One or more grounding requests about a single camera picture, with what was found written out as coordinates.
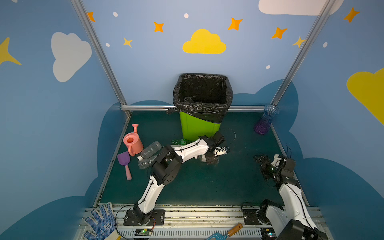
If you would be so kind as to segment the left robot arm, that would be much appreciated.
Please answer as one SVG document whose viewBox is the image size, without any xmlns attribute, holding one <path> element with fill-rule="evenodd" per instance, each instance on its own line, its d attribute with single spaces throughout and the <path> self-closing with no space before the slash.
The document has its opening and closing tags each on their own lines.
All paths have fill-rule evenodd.
<svg viewBox="0 0 384 240">
<path fill-rule="evenodd" d="M 139 225 L 150 221 L 159 195 L 176 178 L 183 163 L 199 156 L 205 157 L 207 163 L 216 162 L 219 156 L 227 154 L 229 148 L 220 146 L 224 141 L 224 136 L 217 132 L 211 137 L 201 136 L 184 146 L 163 147 L 150 165 L 151 175 L 142 197 L 134 204 L 134 221 Z"/>
</svg>

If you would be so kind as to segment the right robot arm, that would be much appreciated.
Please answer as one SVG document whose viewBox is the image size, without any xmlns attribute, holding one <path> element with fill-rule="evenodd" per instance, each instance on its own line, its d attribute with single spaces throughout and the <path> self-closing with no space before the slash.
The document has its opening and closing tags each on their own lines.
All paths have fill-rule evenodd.
<svg viewBox="0 0 384 240">
<path fill-rule="evenodd" d="M 262 223 L 273 227 L 277 240 L 327 240 L 326 233 L 318 229 L 309 215 L 298 180 L 294 179 L 296 161 L 283 155 L 254 156 L 263 178 L 273 180 L 283 199 L 280 205 L 268 199 L 262 202 L 258 216 Z"/>
</svg>

